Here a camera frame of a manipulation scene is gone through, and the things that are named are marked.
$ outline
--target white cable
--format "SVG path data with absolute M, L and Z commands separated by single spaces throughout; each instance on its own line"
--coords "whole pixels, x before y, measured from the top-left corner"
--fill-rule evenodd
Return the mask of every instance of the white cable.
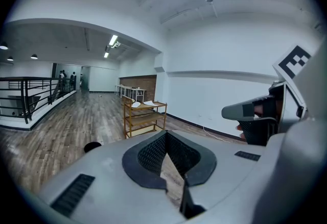
M 221 138 L 216 137 L 215 135 L 210 134 L 209 132 L 205 131 L 204 126 L 202 126 L 202 127 L 203 127 L 204 132 L 208 133 L 210 136 L 215 137 L 217 140 L 222 140 L 222 141 L 224 141 L 224 142 L 230 142 L 230 141 L 223 140 L 223 139 L 221 139 Z

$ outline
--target wooden cart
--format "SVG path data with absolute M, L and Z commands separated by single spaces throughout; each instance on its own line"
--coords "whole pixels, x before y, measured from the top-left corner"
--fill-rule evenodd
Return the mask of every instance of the wooden cart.
M 132 104 L 135 102 L 135 100 L 124 96 L 124 134 L 126 139 L 130 137 L 134 137 L 136 135 L 140 135 L 143 133 L 148 132 L 155 132 L 155 131 L 162 131 L 166 127 L 166 117 L 167 117 L 167 104 L 163 104 L 160 102 L 153 102 L 153 104 L 156 104 L 157 106 L 149 106 L 141 103 L 140 106 L 137 108 L 133 108 Z M 165 107 L 165 113 L 161 114 L 158 112 L 159 107 Z M 149 110 L 149 113 L 141 113 L 141 114 L 132 114 L 132 112 L 142 111 L 142 110 Z M 158 126 L 157 121 L 159 119 L 164 119 L 163 121 L 163 128 Z M 126 122 L 129 126 L 129 130 L 126 130 Z M 133 130 L 132 128 L 135 126 L 141 126 L 144 124 L 150 125 L 144 126 L 142 128 L 138 128 Z

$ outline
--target white table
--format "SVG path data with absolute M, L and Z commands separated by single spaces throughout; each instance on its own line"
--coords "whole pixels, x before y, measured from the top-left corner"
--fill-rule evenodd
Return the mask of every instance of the white table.
M 135 101 L 137 101 L 138 96 L 142 96 L 143 97 L 142 103 L 143 103 L 145 91 L 146 91 L 145 89 L 130 88 L 129 89 L 129 97 L 134 99 L 134 92 L 135 92 Z
M 119 88 L 121 89 L 121 97 L 122 97 L 123 89 L 124 89 L 124 95 L 126 95 L 126 89 L 130 89 L 131 87 L 124 86 L 124 85 L 115 85 L 115 93 L 116 93 L 116 95 L 118 95 L 118 93 L 119 93 Z

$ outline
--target white paper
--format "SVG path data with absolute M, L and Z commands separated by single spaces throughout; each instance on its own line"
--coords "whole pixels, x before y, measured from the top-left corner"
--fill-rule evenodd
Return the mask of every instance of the white paper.
M 152 101 L 144 102 L 144 104 L 149 106 L 158 106 L 157 104 L 154 104 Z
M 137 108 L 140 105 L 141 105 L 141 103 L 139 103 L 139 102 L 133 103 L 132 104 L 132 108 Z

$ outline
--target black round object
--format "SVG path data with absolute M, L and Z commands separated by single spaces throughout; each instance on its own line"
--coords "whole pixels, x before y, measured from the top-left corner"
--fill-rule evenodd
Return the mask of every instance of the black round object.
M 85 153 L 88 153 L 89 151 L 92 151 L 94 148 L 97 148 L 97 147 L 100 147 L 100 146 L 101 146 L 100 143 L 98 143 L 96 141 L 93 141 L 93 142 L 90 142 L 87 145 L 85 145 L 84 151 L 85 151 Z

